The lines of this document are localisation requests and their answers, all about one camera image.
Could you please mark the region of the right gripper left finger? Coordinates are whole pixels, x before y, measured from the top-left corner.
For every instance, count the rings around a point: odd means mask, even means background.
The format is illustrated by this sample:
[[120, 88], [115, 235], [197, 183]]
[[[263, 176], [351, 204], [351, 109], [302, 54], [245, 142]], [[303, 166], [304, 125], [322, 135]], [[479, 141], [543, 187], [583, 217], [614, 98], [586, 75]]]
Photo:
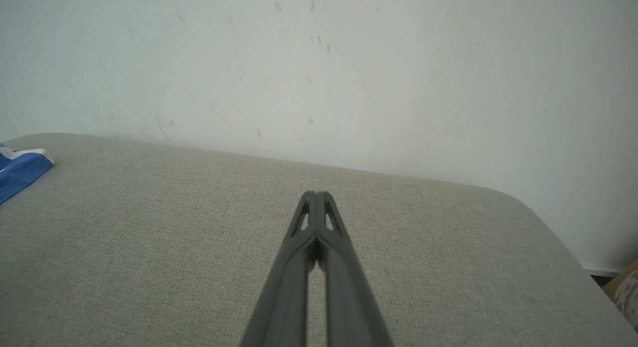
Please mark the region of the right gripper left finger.
[[317, 260], [317, 192], [305, 192], [249, 318], [241, 347], [305, 347], [308, 276]]

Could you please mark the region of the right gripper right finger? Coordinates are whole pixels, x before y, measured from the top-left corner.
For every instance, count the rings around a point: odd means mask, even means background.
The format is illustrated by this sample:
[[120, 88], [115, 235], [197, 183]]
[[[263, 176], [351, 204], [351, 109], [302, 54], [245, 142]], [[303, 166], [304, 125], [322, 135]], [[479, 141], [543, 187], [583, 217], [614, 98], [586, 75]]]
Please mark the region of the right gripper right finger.
[[325, 273], [328, 347], [394, 345], [332, 195], [319, 192], [319, 256]]

